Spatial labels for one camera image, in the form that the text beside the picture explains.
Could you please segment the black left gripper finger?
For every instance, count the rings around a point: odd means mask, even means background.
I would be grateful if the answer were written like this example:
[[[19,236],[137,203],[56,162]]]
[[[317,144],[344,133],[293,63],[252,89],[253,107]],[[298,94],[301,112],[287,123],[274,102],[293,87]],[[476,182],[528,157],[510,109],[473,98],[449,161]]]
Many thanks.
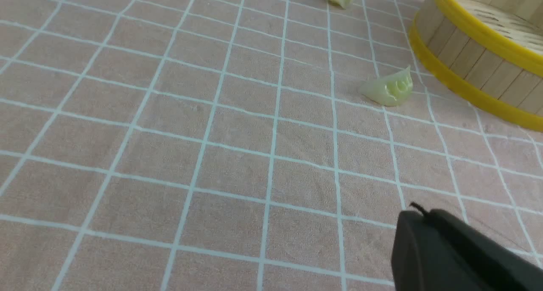
[[[536,265],[443,209],[412,202],[397,218],[391,269],[397,291],[541,291]]]

